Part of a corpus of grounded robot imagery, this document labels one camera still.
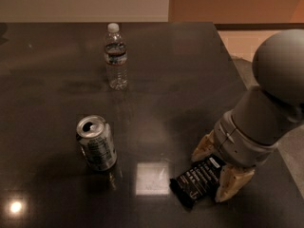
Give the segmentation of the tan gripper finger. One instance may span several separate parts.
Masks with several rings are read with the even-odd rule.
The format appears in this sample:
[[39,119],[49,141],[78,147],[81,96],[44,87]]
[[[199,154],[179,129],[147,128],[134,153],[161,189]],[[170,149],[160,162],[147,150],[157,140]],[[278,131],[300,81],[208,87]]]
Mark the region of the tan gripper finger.
[[254,168],[225,165],[220,172],[219,187],[215,196],[215,201],[224,202],[232,198],[251,180],[254,174]]
[[199,162],[210,156],[211,154],[218,155],[219,152],[216,149],[215,141],[214,141],[214,131],[203,136],[200,140],[198,146],[192,153],[191,161]]

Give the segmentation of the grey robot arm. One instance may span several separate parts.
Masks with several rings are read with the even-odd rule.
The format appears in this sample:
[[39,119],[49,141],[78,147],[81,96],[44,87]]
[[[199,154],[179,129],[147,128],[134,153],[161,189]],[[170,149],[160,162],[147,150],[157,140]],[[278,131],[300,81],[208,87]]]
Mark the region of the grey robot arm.
[[266,39],[252,62],[256,86],[225,112],[192,154],[194,162],[214,154],[225,165],[215,201],[224,202],[247,184],[278,141],[304,120],[304,30]]

